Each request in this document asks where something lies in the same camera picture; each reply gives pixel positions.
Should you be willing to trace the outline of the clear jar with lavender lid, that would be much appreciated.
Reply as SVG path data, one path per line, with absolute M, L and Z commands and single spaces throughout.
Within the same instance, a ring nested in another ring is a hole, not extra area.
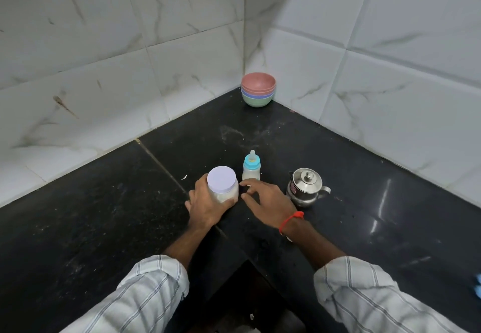
M 214 167 L 207 174 L 208 188 L 218 202 L 233 199 L 238 201 L 238 181 L 233 169 L 227 166 Z

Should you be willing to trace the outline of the person's left hand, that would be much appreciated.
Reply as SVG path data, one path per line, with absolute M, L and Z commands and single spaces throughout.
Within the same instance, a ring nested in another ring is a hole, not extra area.
M 185 207 L 189 212 L 189 227 L 209 230 L 220 221 L 223 214 L 217 213 L 218 201 L 208 188 L 207 174 L 196 181 L 194 190 L 190 190 L 188 195 Z

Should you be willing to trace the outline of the person's left forearm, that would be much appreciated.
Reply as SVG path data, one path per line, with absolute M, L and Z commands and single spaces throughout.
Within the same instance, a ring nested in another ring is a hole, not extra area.
M 186 268 L 210 228 L 189 225 L 163 255 L 136 263 L 113 293 L 60 333 L 164 333 L 189 294 Z

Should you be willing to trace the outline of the baby bottle with blue cap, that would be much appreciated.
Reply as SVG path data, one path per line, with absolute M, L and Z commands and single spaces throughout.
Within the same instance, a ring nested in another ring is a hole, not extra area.
M 242 180 L 245 179 L 257 179 L 260 180 L 261 173 L 260 157 L 256 154 L 255 150 L 251 150 L 244 158 Z

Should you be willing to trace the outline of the small steel pot with lid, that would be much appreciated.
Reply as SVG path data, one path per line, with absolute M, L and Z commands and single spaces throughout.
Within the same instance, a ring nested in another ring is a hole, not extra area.
M 298 208 L 309 208 L 317 200 L 331 194 L 331 189 L 323 184 L 321 176 L 310 168 L 299 168 L 289 172 L 289 175 L 286 196 Z

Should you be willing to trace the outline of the person's right hand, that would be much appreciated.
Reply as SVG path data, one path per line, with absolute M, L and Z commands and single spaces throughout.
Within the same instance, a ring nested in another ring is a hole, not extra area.
M 270 227 L 279 229 L 281 222 L 297 211 L 292 201 L 274 184 L 245 179 L 240 186 L 247 187 L 245 193 L 249 193 L 260 204 L 260 212 L 253 214 Z

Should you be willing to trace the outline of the person's right forearm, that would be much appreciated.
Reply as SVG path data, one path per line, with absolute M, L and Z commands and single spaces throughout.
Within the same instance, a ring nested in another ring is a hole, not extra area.
M 317 300 L 348 333 L 468 333 L 402 292 L 381 267 L 345 255 L 304 219 L 290 220 L 283 233 L 318 268 Z

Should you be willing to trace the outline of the pink plastic bowl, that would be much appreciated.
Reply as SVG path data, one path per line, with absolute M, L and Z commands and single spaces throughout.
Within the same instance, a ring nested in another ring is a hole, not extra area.
M 274 92 L 277 82 L 272 75 L 252 72 L 243 76 L 241 87 L 244 92 L 254 96 L 264 96 Z

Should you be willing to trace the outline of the green plastic bowl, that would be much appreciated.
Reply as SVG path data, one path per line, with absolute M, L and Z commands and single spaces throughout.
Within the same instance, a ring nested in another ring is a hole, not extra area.
M 271 98 L 260 99 L 260 100 L 258 100 L 258 99 L 250 99 L 250 98 L 247 98 L 247 97 L 245 97 L 245 96 L 243 96 L 243 95 L 242 95 L 242 97 L 243 97 L 243 99 L 244 99 L 244 102 L 245 102 L 247 105 L 249 105 L 249 106 L 251 106 L 251 107 L 254 107 L 254 108 L 261 108 L 261 107 L 264 107 L 264 106 L 268 105 L 269 102 L 274 98 L 274 95 L 273 95 L 273 97 L 271 97 Z

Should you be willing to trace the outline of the blue plastic bowl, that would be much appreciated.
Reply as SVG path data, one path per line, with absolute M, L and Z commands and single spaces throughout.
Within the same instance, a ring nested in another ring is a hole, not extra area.
M 267 98 L 273 97 L 274 94 L 275 94 L 275 90 L 269 93 L 262 94 L 262 93 L 249 93 L 245 91 L 244 88 L 242 88 L 242 95 L 250 99 L 258 99 L 258 100 L 267 99 Z

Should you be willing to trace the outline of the red thread wristband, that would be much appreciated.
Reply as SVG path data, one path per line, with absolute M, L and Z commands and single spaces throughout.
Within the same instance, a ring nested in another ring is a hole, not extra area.
M 285 235 L 283 233 L 283 230 L 285 228 L 285 226 L 288 224 L 288 222 L 292 219 L 295 219 L 295 218 L 299 218 L 299 219 L 304 219 L 304 212 L 302 211 L 296 211 L 294 212 L 293 214 L 291 214 L 290 216 L 288 216 L 285 220 L 283 220 L 279 226 L 279 233 L 281 235 Z

